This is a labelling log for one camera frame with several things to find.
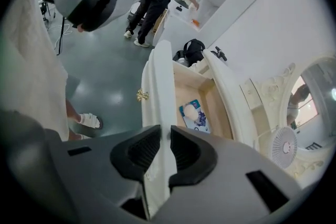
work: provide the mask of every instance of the sneaker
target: sneaker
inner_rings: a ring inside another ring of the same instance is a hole
[[[141,47],[144,47],[144,48],[148,48],[150,45],[148,43],[143,43],[143,44],[140,44],[138,39],[136,38],[135,41],[134,41],[134,44],[137,45],[137,46],[141,46]]]
[[[133,36],[133,34],[129,30],[127,30],[126,33],[124,34],[125,38],[131,38],[132,36]]]

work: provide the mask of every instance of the backpack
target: backpack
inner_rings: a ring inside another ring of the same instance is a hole
[[[183,48],[183,54],[185,58],[187,58],[189,65],[191,66],[192,64],[202,61],[203,54],[202,51],[205,49],[205,46],[203,42],[197,40],[197,39],[192,39],[188,41]]]

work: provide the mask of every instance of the fan grille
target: fan grille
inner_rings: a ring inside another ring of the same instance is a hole
[[[272,134],[270,156],[279,167],[285,169],[293,162],[297,148],[297,139],[291,128],[283,127]]]

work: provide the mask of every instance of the gray floor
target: gray floor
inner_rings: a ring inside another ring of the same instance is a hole
[[[49,24],[53,44],[59,38],[60,27],[56,26],[61,20],[61,15],[56,14]],[[79,33],[70,27],[72,33],[63,37],[58,57],[69,74],[66,96],[79,113],[90,112],[103,119],[101,130],[69,122],[76,133],[95,137],[142,126],[141,104],[137,102],[136,92],[141,87],[142,70],[152,48],[135,46],[135,37],[125,39],[127,24],[127,15],[124,15],[90,33]],[[152,38],[153,35],[149,35],[148,41]]]

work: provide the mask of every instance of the orange object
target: orange object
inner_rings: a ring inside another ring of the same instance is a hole
[[[192,20],[192,23],[194,24],[194,25],[196,25],[197,27],[199,27],[200,25],[200,23],[199,23],[199,21],[198,20]]]

